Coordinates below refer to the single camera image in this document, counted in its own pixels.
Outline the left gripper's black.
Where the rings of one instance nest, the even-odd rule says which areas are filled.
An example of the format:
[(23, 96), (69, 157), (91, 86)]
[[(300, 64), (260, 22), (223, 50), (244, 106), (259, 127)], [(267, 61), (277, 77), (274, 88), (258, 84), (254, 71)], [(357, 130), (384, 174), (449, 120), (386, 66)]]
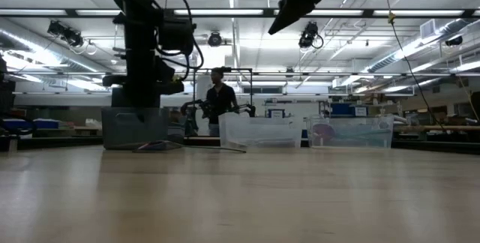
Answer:
[(103, 86), (120, 86), (125, 95), (173, 95), (184, 91), (175, 69), (155, 55), (149, 60), (127, 62), (125, 75), (106, 75)]

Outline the grey translucent plastic bin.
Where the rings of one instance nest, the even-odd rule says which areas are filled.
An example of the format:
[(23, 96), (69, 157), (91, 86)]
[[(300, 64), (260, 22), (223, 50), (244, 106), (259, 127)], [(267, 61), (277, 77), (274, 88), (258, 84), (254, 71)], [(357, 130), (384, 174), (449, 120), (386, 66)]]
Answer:
[(101, 111), (103, 147), (136, 150), (168, 136), (170, 111), (164, 108), (105, 107)]

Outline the black monitor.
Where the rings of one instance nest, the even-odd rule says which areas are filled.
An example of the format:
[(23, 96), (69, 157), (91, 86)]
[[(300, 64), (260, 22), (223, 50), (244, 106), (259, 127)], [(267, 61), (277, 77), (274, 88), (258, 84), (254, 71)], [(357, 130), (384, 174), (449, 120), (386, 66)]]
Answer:
[(111, 107), (158, 108), (160, 96), (138, 88), (114, 88)]

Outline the overhead light bar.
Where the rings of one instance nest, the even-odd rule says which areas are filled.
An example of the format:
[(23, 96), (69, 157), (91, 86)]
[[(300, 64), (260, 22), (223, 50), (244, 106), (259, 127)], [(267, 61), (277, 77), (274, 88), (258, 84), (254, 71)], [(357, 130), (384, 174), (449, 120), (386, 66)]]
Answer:
[[(69, 17), (69, 18), (105, 18), (114, 17), (120, 11), (116, 9), (28, 9), (28, 8), (0, 8), (0, 17)], [(221, 17), (221, 18), (273, 18), (279, 14), (274, 8), (197, 8), (167, 9), (166, 13), (179, 17)], [(480, 19), (480, 9), (396, 9), (392, 13), (400, 19), (449, 19), (473, 18)], [(312, 18), (386, 18), (389, 11), (386, 9), (343, 9), (322, 8), (315, 9), (307, 16)]]

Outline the person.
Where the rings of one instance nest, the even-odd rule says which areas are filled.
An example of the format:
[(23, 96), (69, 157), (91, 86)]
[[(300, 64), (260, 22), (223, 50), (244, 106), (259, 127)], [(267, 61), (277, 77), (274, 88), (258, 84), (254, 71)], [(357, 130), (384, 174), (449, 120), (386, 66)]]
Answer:
[(220, 134), (219, 115), (229, 112), (238, 106), (234, 89), (224, 81), (224, 69), (216, 67), (211, 70), (212, 87), (207, 91), (206, 100), (211, 112), (208, 116), (208, 131), (212, 137)]

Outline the background black robot arms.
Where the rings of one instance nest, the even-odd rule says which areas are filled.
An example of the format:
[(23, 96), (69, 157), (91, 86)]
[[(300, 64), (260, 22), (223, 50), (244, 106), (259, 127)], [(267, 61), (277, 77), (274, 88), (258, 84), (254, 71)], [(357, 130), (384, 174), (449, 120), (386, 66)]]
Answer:
[[(212, 104), (208, 100), (198, 99), (184, 103), (180, 108), (180, 113), (186, 118), (185, 134), (188, 137), (197, 137), (199, 135), (199, 127), (196, 117), (197, 110), (202, 110), (203, 119), (209, 119), (211, 116), (219, 116), (219, 113), (214, 111)], [(253, 118), (256, 116), (256, 107), (249, 103), (245, 103), (228, 108), (226, 113), (247, 113)]]

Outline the blue storage bins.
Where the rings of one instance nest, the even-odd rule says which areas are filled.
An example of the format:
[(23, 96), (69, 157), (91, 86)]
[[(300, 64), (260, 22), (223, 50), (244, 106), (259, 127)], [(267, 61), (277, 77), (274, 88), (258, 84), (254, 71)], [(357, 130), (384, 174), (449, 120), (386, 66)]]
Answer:
[[(33, 120), (38, 129), (58, 129), (59, 121), (53, 119), (38, 118)], [(32, 124), (21, 119), (5, 119), (4, 124), (8, 128), (31, 129)]]

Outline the frosted white plastic bin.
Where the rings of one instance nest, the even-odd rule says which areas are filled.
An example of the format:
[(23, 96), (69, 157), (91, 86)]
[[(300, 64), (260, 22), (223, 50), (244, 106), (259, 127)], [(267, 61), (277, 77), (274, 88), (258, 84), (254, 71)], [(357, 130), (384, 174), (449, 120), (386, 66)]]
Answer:
[(299, 118), (251, 118), (233, 112), (219, 116), (220, 145), (234, 149), (299, 148)]

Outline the dark cabinet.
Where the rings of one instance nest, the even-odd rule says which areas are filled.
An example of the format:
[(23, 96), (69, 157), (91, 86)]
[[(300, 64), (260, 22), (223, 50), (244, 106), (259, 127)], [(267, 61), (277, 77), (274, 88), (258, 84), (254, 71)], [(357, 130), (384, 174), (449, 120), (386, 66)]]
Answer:
[(8, 113), (14, 105), (14, 90), (16, 83), (14, 81), (0, 81), (0, 114)]

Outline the clear plastic bin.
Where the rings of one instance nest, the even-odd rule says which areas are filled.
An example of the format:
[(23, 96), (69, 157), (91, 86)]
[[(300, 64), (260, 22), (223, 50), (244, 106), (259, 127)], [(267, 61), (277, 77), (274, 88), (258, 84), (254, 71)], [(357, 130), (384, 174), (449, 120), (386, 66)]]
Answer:
[(394, 116), (323, 118), (306, 120), (310, 147), (383, 148), (392, 146)]

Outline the wooden bench top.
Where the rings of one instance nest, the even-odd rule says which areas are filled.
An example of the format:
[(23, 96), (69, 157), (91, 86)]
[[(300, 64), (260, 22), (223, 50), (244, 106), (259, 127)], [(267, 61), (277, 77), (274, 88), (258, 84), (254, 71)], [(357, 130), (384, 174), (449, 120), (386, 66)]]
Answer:
[(395, 125), (396, 132), (424, 132), (424, 131), (480, 131), (480, 126), (463, 126), (463, 125)]

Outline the black tubular stand frame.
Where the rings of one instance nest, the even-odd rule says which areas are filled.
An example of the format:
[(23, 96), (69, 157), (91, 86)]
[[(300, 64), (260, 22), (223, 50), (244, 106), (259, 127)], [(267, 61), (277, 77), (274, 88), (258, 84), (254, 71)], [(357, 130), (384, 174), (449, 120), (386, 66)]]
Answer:
[(235, 73), (235, 72), (240, 73), (241, 71), (248, 71), (248, 72), (252, 73), (252, 70), (249, 69), (249, 68), (231, 68), (231, 67), (221, 67), (221, 68), (224, 69), (223, 75), (225, 73)]

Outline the silver ventilation duct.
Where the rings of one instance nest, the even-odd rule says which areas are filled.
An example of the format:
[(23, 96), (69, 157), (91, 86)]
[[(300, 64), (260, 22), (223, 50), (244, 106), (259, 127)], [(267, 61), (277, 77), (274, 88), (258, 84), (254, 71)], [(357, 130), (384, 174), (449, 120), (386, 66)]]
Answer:
[(7, 70), (16, 75), (57, 69), (94, 75), (113, 73), (113, 70), (86, 58), (80, 51), (59, 46), (54, 40), (35, 43), (41, 37), (30, 33), (27, 36), (33, 37), (33, 41), (0, 28), (0, 57), (6, 62)]

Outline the black aluminium table frame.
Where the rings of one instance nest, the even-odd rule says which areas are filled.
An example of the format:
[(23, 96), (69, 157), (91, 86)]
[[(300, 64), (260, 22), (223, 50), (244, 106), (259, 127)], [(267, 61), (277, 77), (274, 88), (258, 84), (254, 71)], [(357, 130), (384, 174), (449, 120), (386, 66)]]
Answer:
[[(9, 138), (0, 136), (0, 152), (7, 152), (10, 146), (16, 146), (18, 150), (48, 149), (78, 146), (103, 145), (103, 139), (99, 136), (75, 136), (75, 137), (41, 137), (41, 138)], [(186, 146), (221, 147), (218, 137), (207, 138), (206, 136), (184, 139)], [(409, 149), (430, 152), (451, 152), (459, 154), (480, 155), (480, 143), (474, 142), (438, 142), (393, 139), (391, 149)]]

